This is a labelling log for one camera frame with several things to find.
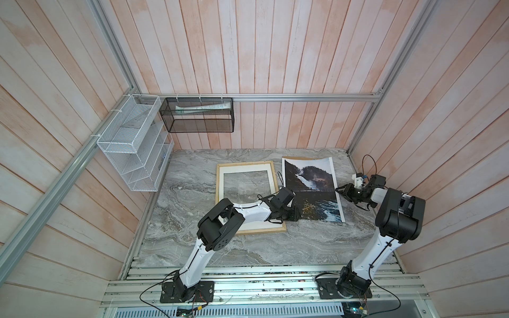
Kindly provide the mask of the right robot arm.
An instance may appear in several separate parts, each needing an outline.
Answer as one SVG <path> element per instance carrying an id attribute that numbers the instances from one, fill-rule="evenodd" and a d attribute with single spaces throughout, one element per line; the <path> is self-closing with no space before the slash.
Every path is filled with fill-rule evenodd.
<path id="1" fill-rule="evenodd" d="M 365 295 L 379 266 L 399 246 L 417 239 L 423 226 L 425 200 L 386 189 L 384 176 L 374 174 L 368 184 L 363 179 L 361 174 L 354 174 L 353 183 L 335 189 L 351 203 L 364 202 L 367 207 L 379 208 L 375 234 L 362 253 L 342 268 L 336 280 L 343 298 Z"/>

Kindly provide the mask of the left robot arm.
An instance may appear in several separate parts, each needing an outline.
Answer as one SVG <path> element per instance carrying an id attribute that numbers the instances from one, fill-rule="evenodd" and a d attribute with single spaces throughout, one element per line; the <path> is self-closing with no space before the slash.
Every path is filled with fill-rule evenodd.
<path id="1" fill-rule="evenodd" d="M 224 198 L 198 222 L 194 249 L 185 265 L 173 275 L 174 291 L 179 299 L 189 300 L 195 286 L 215 252 L 224 248 L 241 225 L 253 222 L 298 221 L 299 209 L 293 204 L 295 193 L 281 188 L 269 196 L 258 196 L 251 204 L 235 204 Z"/>

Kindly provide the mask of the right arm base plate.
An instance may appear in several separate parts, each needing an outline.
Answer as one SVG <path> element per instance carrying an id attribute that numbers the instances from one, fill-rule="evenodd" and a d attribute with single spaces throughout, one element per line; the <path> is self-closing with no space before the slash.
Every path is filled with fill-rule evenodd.
<path id="1" fill-rule="evenodd" d="M 316 280 L 321 299 L 372 298 L 371 281 L 363 278 L 345 279 L 321 277 Z"/>

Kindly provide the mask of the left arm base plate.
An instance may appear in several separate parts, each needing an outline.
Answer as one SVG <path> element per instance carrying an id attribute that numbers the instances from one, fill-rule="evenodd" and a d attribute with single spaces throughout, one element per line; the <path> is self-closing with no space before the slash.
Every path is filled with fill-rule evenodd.
<path id="1" fill-rule="evenodd" d="M 188 288 L 179 280 L 165 282 L 162 286 L 160 303 L 213 302 L 214 285 L 213 281 L 200 280 L 196 285 Z"/>

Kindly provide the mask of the waterfall photo print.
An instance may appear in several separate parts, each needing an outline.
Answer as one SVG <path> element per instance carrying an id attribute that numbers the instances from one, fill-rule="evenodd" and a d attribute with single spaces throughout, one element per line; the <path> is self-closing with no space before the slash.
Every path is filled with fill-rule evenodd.
<path id="1" fill-rule="evenodd" d="M 342 223 L 345 221 L 331 157 L 282 158 L 284 186 L 295 193 L 293 202 L 301 218 Z"/>

